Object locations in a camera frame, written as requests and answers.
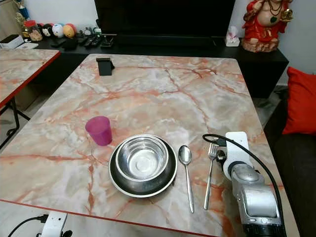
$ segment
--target pillow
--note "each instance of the pillow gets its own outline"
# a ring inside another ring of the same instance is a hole
[[[303,73],[293,67],[287,69],[287,74],[289,97],[283,134],[316,135],[316,75]]]

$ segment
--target dark sofa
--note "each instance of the dark sofa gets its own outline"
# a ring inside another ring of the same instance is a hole
[[[316,136],[282,135],[287,117],[283,98],[264,128],[301,237],[316,236]]]

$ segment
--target jar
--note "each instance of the jar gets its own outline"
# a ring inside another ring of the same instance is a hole
[[[27,27],[31,41],[40,41],[43,36],[40,33],[39,27],[35,21],[25,21],[24,26]]]

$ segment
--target black phone holder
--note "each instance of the black phone holder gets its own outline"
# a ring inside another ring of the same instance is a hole
[[[110,58],[97,58],[97,62],[100,76],[112,76],[115,67]]]

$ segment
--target black cable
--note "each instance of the black cable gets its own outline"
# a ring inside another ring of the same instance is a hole
[[[217,135],[217,134],[204,134],[202,137],[203,137],[203,139],[205,141],[210,142],[210,143],[214,143],[214,141],[211,141],[211,140],[207,139],[206,137],[217,137],[217,138],[220,138],[220,139],[224,139],[225,141],[228,141],[230,143],[233,143],[235,146],[238,146],[240,149],[242,149],[243,151],[248,153],[252,158],[254,158],[263,167],[265,172],[268,174],[268,176],[269,176],[269,178],[270,178],[270,180],[272,182],[273,188],[274,188],[274,190],[276,192],[277,207],[278,207],[279,214],[280,214],[280,219],[281,219],[282,228],[283,228],[283,234],[286,237],[286,230],[285,230],[285,223],[284,223],[284,217],[283,217],[283,209],[282,209],[282,201],[281,201],[280,192],[278,190],[277,183],[276,183],[273,175],[271,174],[269,169],[266,167],[266,165],[263,164],[263,162],[259,158],[257,158],[250,150],[248,150],[247,148],[243,147],[241,144],[235,142],[232,139],[229,139],[227,137],[224,137],[224,136],[221,136],[221,135]]]
[[[8,237],[11,237],[13,235],[13,233],[20,227],[22,226],[24,223],[28,222],[28,221],[33,221],[33,220],[40,220],[41,223],[45,223],[46,220],[48,218],[48,215],[42,215],[42,216],[37,216],[37,217],[32,217],[29,219],[26,219],[25,221],[22,221],[19,225],[17,225],[13,231],[11,231],[11,233],[8,235]]]

